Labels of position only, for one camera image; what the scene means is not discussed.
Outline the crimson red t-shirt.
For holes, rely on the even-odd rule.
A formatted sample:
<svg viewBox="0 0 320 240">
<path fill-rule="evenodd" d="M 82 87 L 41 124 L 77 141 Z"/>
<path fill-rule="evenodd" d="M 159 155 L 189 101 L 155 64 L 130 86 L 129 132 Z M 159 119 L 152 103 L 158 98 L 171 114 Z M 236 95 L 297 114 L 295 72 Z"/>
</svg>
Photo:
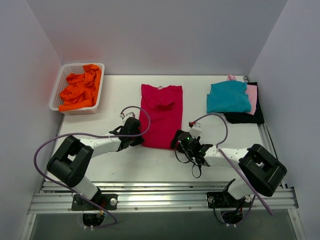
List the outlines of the crimson red t-shirt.
<svg viewBox="0 0 320 240">
<path fill-rule="evenodd" d="M 183 87 L 142 84 L 140 107 L 140 131 L 146 131 L 142 146 L 169 150 L 176 131 L 182 128 Z"/>
</svg>

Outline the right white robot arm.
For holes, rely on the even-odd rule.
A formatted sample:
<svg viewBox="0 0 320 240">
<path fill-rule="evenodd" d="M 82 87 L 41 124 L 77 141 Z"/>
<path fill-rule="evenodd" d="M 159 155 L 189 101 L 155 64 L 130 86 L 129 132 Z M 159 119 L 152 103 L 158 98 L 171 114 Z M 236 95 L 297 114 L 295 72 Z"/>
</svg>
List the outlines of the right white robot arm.
<svg viewBox="0 0 320 240">
<path fill-rule="evenodd" d="M 199 168 L 220 166 L 241 173 L 222 193 L 223 203 L 230 207 L 252 194 L 272 197 L 287 174 L 287 168 L 256 143 L 249 148 L 218 148 L 201 144 L 199 136 L 195 138 L 187 131 L 177 130 L 170 148 L 184 154 L 188 163 Z"/>
</svg>

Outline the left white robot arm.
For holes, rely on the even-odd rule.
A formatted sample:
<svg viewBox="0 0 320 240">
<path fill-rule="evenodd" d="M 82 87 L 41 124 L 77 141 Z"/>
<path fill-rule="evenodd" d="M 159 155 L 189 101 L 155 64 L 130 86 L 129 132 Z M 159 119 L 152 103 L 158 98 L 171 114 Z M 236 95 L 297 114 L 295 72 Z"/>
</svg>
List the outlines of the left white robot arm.
<svg viewBox="0 0 320 240">
<path fill-rule="evenodd" d="M 100 206 L 99 188 L 87 177 L 86 171 L 92 158 L 122 151 L 144 142 L 139 136 L 141 122 L 127 117 L 124 125 L 110 131 L 110 137 L 76 138 L 71 135 L 64 139 L 47 164 L 47 171 L 69 188 L 83 196 L 83 204 L 90 210 Z"/>
</svg>

